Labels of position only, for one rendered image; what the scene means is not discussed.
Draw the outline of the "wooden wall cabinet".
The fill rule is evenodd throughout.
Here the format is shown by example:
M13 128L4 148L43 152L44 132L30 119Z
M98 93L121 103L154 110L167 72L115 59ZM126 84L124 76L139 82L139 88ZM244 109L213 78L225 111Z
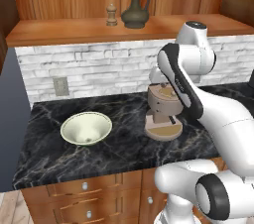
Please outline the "wooden wall cabinet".
M220 13L222 0L151 0L142 30L106 25L106 7L118 12L131 0L16 0L20 21L7 36L10 47L173 38L186 20L201 21L211 36L254 34L254 27Z

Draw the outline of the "wooden drawer front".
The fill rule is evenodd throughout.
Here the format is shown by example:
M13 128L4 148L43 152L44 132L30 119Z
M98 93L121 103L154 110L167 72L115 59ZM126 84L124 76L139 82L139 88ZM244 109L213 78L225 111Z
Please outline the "wooden drawer front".
M118 191L141 186L140 170L121 172L111 175L103 175L92 178L85 178L67 182L60 182L47 185L50 197L79 196L105 191ZM82 189L82 184L88 183L88 190Z
M58 224L107 224L125 219L137 219L139 215L140 189L99 194L94 198L76 199L54 210ZM90 210L91 218L86 217Z

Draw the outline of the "brown wooden shaker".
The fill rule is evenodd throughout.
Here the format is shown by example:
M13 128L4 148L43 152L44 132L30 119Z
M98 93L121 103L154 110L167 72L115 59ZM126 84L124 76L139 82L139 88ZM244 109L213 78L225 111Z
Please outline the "brown wooden shaker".
M117 19L115 17L115 13L116 13L116 7L113 4L110 4L107 8L107 21L106 21L106 25L107 26L116 26L117 25Z

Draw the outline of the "dark olive handled bottle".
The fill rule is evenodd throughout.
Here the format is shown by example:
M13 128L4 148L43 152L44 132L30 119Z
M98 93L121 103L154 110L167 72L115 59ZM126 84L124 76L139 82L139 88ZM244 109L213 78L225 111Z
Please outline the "dark olive handled bottle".
M124 26L129 29L142 29L149 20L149 5L151 0L147 0L142 8L140 0L131 0L130 6L122 12L121 20Z

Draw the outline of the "grey wall outlet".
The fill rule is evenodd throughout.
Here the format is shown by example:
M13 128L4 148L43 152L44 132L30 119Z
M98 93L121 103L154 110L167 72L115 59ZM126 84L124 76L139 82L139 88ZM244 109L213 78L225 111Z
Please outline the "grey wall outlet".
M56 96L68 96L68 84L65 77L56 77L53 82Z

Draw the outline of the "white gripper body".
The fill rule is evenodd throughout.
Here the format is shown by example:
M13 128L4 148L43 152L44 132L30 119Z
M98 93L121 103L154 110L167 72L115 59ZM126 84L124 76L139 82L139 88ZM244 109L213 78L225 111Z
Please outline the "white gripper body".
M152 83L164 83L166 81L166 77L162 74L157 66L154 66L149 74L149 79Z

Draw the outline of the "pale green mixing bowl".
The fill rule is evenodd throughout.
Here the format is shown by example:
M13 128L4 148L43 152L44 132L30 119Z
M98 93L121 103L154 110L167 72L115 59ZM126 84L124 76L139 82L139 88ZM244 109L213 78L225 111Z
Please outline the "pale green mixing bowl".
M104 140L112 130L110 118L99 112L81 112L67 118L61 135L69 143L91 146Z

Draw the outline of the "beige stand mixer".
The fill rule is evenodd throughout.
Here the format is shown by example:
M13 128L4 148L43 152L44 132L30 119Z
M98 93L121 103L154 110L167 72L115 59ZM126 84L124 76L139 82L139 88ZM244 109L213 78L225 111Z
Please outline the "beige stand mixer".
M156 140L167 142L177 138L183 131L183 124L177 118L184 106L169 83L150 84L145 132Z

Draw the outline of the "wooden base cabinet door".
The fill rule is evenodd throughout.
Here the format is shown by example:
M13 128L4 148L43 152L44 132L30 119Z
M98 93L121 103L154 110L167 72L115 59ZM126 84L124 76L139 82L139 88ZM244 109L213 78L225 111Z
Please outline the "wooden base cabinet door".
M167 195L156 187L154 175L154 168L147 168L142 172L139 224L153 224L167 203ZM153 197L153 204L148 203L149 196Z

